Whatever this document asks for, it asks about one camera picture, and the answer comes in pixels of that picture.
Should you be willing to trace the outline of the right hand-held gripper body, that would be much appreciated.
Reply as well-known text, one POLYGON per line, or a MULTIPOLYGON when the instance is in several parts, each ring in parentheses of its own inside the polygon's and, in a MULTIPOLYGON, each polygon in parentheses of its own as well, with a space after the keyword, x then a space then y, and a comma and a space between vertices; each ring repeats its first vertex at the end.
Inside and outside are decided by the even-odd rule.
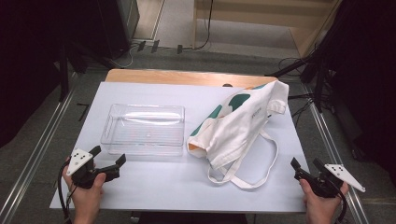
POLYGON ((323 198, 337 196, 344 183, 361 192, 366 191, 366 188, 343 165, 325 163, 325 168, 327 172, 325 174, 318 172, 318 176, 313 176, 302 168, 300 173, 295 172, 294 178, 305 179, 313 192, 323 198))

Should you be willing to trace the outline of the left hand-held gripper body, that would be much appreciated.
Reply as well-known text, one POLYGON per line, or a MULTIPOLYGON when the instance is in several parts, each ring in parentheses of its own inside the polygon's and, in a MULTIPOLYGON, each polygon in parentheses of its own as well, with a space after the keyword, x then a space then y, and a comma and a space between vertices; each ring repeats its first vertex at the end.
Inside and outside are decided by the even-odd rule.
POLYGON ((66 175, 72 178, 75 186, 90 189, 94 179, 104 172, 104 169, 95 168, 93 157, 89 152, 77 148, 72 151, 66 175))

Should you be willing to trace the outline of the clear plastic container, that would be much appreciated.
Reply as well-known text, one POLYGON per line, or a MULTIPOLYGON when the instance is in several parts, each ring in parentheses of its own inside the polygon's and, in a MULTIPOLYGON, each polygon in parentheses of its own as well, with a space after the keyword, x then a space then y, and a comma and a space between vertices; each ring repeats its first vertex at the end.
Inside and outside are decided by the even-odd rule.
POLYGON ((101 144, 109 154, 181 156, 184 129, 183 106, 114 104, 101 144))

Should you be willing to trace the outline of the white canvas tote bag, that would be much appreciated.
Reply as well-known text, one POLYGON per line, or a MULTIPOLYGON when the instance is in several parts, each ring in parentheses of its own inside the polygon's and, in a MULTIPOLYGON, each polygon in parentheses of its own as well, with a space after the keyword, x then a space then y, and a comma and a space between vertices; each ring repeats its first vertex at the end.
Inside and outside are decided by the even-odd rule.
POLYGON ((286 111, 288 95, 289 86, 278 80, 243 89, 218 105, 191 133, 188 151, 208 160, 207 177, 211 182, 232 182, 240 189, 255 189, 267 181, 268 173, 248 183, 236 172, 257 137, 271 138, 264 126, 272 115, 286 111))

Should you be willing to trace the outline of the person's right hand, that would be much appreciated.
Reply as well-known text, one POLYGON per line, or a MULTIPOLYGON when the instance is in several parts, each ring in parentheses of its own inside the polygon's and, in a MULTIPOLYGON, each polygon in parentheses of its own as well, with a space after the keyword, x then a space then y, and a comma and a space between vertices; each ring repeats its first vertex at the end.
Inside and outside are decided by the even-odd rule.
POLYGON ((306 217, 332 218, 337 206, 341 203, 339 198, 322 198, 316 195, 305 179, 300 179, 300 186, 304 193, 306 217))

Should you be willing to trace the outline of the person's left hand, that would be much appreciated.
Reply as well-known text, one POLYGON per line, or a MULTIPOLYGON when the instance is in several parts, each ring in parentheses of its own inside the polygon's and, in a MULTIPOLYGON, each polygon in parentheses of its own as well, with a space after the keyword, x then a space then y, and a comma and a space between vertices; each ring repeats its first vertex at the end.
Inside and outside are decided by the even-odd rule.
POLYGON ((67 168, 68 166, 65 166, 63 169, 63 178, 67 187, 73 191, 71 198, 75 206, 76 216, 96 217, 104 194, 103 185, 106 180, 106 174, 100 173, 94 179, 90 189, 82 189, 76 187, 71 177, 66 175, 67 168))

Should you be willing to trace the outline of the white table cover sheet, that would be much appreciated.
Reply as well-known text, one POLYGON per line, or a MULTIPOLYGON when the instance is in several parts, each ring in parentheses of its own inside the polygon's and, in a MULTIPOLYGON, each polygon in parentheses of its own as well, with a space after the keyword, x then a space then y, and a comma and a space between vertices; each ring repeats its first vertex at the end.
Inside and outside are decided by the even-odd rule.
MULTIPOLYGON (((100 145, 109 109, 114 104, 180 105, 185 132, 191 133, 223 100, 229 87, 103 82, 93 99, 76 146, 100 145)), ((129 157, 120 177, 104 185, 101 206, 116 210, 203 211, 236 213, 300 213, 303 193, 294 178, 292 159, 306 160, 289 112, 273 115, 265 127, 268 139, 258 139, 243 160, 238 177, 266 182, 242 190, 231 182, 212 183, 208 164, 188 151, 175 157, 129 157)))

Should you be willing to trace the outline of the person's dark clothing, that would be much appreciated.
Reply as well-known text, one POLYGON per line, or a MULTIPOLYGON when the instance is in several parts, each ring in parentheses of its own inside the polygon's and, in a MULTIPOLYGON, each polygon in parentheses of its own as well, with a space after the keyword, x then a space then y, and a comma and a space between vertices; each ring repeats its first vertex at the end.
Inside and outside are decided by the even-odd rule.
POLYGON ((248 224, 244 214, 142 213, 138 224, 248 224))

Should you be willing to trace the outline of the black tripod leg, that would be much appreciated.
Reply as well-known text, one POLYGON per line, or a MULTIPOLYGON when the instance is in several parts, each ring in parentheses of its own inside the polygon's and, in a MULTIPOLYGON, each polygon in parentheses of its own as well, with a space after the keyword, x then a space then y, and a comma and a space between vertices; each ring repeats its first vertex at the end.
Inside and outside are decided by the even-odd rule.
POLYGON ((308 64, 310 61, 312 61, 312 56, 307 56, 302 59, 298 59, 296 62, 294 62, 294 63, 292 63, 292 64, 290 64, 290 65, 288 65, 288 66, 286 66, 272 74, 269 74, 269 77, 282 77, 282 76, 286 75, 288 72, 295 70, 305 64, 308 64))

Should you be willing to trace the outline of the dark curtain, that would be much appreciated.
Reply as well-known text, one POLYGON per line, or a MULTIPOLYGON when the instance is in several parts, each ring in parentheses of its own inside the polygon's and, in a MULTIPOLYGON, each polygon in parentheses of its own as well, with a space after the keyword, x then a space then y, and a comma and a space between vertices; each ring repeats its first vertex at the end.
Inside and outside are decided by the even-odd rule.
POLYGON ((59 85, 51 0, 0 0, 0 147, 59 85))
POLYGON ((342 0, 320 48, 357 157, 396 187, 396 0, 342 0))

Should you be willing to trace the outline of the wooden table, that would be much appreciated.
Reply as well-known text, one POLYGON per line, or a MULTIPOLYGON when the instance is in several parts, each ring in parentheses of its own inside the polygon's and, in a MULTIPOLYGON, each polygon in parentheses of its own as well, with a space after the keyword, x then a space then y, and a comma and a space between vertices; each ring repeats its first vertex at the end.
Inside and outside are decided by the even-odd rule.
POLYGON ((111 69, 106 75, 106 82, 200 85, 216 87, 222 87, 223 84, 229 83, 232 84, 233 87, 238 88, 256 87, 275 80, 276 77, 152 69, 111 69))

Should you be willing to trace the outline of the black cabinet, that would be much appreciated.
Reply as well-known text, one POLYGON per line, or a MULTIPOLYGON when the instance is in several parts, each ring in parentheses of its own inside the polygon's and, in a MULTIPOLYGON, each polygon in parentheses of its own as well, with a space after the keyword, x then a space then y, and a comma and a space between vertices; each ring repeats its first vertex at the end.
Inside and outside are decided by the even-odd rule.
POLYGON ((124 55, 140 19, 137 0, 66 0, 72 46, 104 67, 124 55))

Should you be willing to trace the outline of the metal floor rail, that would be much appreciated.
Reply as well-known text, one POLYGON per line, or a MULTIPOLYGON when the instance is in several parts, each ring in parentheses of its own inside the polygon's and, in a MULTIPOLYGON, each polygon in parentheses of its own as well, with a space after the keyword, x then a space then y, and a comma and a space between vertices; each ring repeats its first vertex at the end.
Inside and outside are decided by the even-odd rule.
POLYGON ((10 224, 11 219, 18 209, 19 204, 21 203, 21 200, 35 175, 38 165, 42 161, 47 148, 49 147, 50 141, 55 134, 67 107, 70 104, 74 92, 75 90, 71 90, 66 94, 64 99, 59 104, 57 104, 46 128, 40 135, 40 138, 35 145, 28 162, 25 164, 20 176, 7 196, 5 205, 0 211, 0 224, 10 224))
MULTIPOLYGON (((332 138, 325 118, 318 112, 313 100, 308 98, 305 103, 305 111, 296 116, 295 125, 308 167, 314 173, 317 172, 312 163, 314 158, 319 158, 323 162, 347 165, 332 138)), ((370 224, 363 209, 359 191, 352 186, 349 187, 349 192, 346 194, 346 205, 344 224, 370 224)))

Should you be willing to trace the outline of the black stand post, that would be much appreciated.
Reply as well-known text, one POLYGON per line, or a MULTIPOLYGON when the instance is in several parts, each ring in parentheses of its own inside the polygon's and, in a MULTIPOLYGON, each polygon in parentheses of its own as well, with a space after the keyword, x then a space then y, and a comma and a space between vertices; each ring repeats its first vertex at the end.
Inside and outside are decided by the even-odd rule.
POLYGON ((60 102, 63 102, 69 93, 69 80, 68 80, 68 61, 67 61, 67 53, 64 44, 60 46, 60 102))

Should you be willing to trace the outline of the light wooden furniture frame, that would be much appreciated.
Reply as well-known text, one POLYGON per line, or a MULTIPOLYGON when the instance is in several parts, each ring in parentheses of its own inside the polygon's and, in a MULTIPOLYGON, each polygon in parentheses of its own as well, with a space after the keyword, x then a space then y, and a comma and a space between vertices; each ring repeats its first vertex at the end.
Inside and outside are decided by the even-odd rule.
POLYGON ((343 0, 193 0, 192 46, 195 48, 198 19, 268 24, 290 28, 301 57, 319 42, 332 26, 343 0))

